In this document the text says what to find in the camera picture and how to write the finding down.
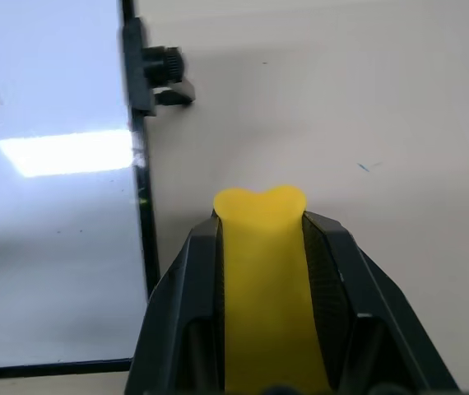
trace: yellow object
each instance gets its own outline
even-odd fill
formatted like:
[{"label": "yellow object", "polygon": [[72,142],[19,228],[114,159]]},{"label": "yellow object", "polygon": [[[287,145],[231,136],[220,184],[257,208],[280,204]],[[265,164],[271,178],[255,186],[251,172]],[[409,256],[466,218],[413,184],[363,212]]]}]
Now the yellow object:
[{"label": "yellow object", "polygon": [[214,208],[223,228],[226,392],[329,390],[304,251],[305,195],[233,188]]}]

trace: blue mark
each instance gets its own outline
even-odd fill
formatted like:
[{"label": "blue mark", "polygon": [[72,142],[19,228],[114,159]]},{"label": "blue mark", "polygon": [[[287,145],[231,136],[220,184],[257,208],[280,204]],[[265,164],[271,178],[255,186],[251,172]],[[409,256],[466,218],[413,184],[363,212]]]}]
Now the blue mark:
[{"label": "blue mark", "polygon": [[358,163],[357,165],[359,165],[359,167],[362,169],[362,170],[365,170],[367,172],[369,172],[368,168],[364,165],[362,165],[361,163]]}]

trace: black knob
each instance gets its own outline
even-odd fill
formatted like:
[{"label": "black knob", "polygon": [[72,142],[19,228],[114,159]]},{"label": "black knob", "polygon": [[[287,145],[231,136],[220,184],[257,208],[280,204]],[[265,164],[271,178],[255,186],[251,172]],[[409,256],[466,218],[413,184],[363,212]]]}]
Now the black knob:
[{"label": "black knob", "polygon": [[152,88],[182,81],[185,65],[178,48],[150,47],[143,49],[142,55],[145,77]]}]

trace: yellow foam block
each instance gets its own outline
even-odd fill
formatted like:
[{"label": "yellow foam block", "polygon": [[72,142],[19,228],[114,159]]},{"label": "yellow foam block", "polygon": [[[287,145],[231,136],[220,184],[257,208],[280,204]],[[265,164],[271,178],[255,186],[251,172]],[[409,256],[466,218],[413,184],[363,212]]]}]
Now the yellow foam block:
[{"label": "yellow foam block", "polygon": [[214,208],[223,227],[225,390],[329,390],[304,251],[305,195],[233,188],[216,195]]}]

